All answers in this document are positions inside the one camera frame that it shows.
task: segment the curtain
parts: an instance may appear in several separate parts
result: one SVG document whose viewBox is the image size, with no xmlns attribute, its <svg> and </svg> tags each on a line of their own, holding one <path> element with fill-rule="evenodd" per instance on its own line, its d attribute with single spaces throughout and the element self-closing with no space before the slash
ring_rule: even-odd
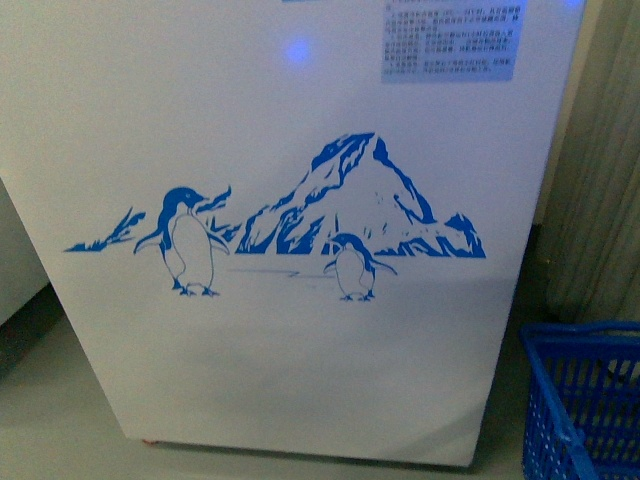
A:
<svg viewBox="0 0 640 480">
<path fill-rule="evenodd" d="M 537 247 L 561 321 L 640 320 L 640 2 L 602 9 Z"/>
</svg>

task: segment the blue illustration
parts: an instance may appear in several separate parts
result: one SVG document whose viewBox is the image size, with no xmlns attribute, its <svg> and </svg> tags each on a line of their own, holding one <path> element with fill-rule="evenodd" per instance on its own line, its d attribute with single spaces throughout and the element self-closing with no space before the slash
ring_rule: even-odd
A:
<svg viewBox="0 0 640 480">
<path fill-rule="evenodd" d="M 110 245 L 116 243 L 124 243 L 133 240 L 131 237 L 131 229 L 144 220 L 145 212 L 139 212 L 131 215 L 133 207 L 129 209 L 127 214 L 113 229 L 113 232 L 104 240 L 95 240 L 91 244 L 76 243 L 73 247 L 67 248 L 65 252 L 101 252 Z"/>
<path fill-rule="evenodd" d="M 405 161 L 424 161 L 420 152 L 416 157 Z M 217 225 L 213 212 L 227 206 L 231 192 L 229 186 L 209 199 L 192 188 L 171 189 L 164 196 L 156 229 L 137 241 L 133 253 L 157 246 L 173 279 L 173 289 L 188 297 L 217 295 L 212 288 L 214 250 L 272 258 L 324 257 L 317 266 L 303 271 L 295 270 L 296 266 L 291 269 L 290 264 L 280 269 L 282 265 L 269 262 L 257 269 L 226 271 L 305 279 L 312 281 L 311 285 L 335 278 L 343 300 L 362 302 L 375 298 L 377 271 L 398 275 L 380 257 L 395 257 L 394 261 L 421 255 L 486 258 L 471 220 L 457 212 L 439 221 L 411 178 L 391 161 L 387 144 L 375 133 L 344 135 L 328 143 L 288 194 L 257 209 L 249 218 L 243 214 L 236 218 L 239 221 Z M 131 241 L 132 228 L 144 218 L 145 212 L 133 214 L 130 208 L 104 240 L 78 243 L 65 251 L 99 252 Z M 329 256 L 333 260 L 325 264 Z"/>
<path fill-rule="evenodd" d="M 376 270 L 385 270 L 398 275 L 395 269 L 373 258 L 362 240 L 350 233 L 339 233 L 331 239 L 338 245 L 335 260 L 324 267 L 324 273 L 335 270 L 342 300 L 368 302 L 375 297 L 373 286 L 376 282 Z"/>
<path fill-rule="evenodd" d="M 246 221 L 236 253 L 329 255 L 335 246 L 322 239 L 341 231 L 366 238 L 374 255 L 485 258 L 471 221 L 436 220 L 375 133 L 326 145 L 289 194 Z"/>
<path fill-rule="evenodd" d="M 196 295 L 195 288 L 203 296 L 217 295 L 211 289 L 214 277 L 213 249 L 222 250 L 228 255 L 229 248 L 224 236 L 218 236 L 207 228 L 196 217 L 194 209 L 199 212 L 220 208 L 230 194 L 229 189 L 226 196 L 223 194 L 211 203 L 196 208 L 196 205 L 208 199 L 187 187 L 170 190 L 164 197 L 157 228 L 136 243 L 133 253 L 156 245 L 173 278 L 173 289 L 180 290 L 180 295 Z"/>
</svg>

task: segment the label sticker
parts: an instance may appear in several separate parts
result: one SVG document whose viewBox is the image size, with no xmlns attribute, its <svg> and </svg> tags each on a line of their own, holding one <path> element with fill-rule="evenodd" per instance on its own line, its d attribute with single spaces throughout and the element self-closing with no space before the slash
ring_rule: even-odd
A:
<svg viewBox="0 0 640 480">
<path fill-rule="evenodd" d="M 386 0 L 382 81 L 513 77 L 526 0 Z"/>
</svg>

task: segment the blue light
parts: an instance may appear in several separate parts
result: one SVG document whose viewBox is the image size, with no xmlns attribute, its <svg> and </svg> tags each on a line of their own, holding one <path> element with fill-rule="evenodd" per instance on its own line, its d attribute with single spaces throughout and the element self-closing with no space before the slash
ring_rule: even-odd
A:
<svg viewBox="0 0 640 480">
<path fill-rule="evenodd" d="M 287 60 L 296 65 L 304 65 L 309 61 L 311 49 L 307 40 L 298 39 L 289 44 L 286 50 Z"/>
</svg>

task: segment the wall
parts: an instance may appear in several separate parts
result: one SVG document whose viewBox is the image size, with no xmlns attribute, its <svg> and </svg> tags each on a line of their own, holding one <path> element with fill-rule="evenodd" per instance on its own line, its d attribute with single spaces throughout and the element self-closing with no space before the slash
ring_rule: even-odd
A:
<svg viewBox="0 0 640 480">
<path fill-rule="evenodd" d="M 0 181 L 0 324 L 48 282 L 38 255 Z"/>
<path fill-rule="evenodd" d="M 578 91 L 578 84 L 580 83 L 582 72 L 584 71 L 584 65 L 587 61 L 587 53 L 589 52 L 589 48 L 591 47 L 591 40 L 593 39 L 593 34 L 596 29 L 596 23 L 598 21 L 603 3 L 604 0 L 588 0 L 585 7 L 582 27 L 580 29 L 580 36 L 578 37 L 578 41 L 576 43 L 576 50 L 571 66 L 571 73 L 569 74 L 567 87 L 564 92 L 564 100 L 562 102 L 562 107 L 558 115 L 556 132 L 551 144 L 549 159 L 547 161 L 547 169 L 545 172 L 544 180 L 542 181 L 540 197 L 538 199 L 538 205 L 536 207 L 536 213 L 533 219 L 533 223 L 536 225 L 540 225 L 544 221 L 547 203 L 549 202 L 549 194 L 553 185 L 553 178 L 558 166 L 558 158 L 560 157 L 562 142 L 564 141 L 567 124 L 569 123 L 569 116 L 571 115 L 571 109 L 573 108 L 573 103 Z"/>
</svg>

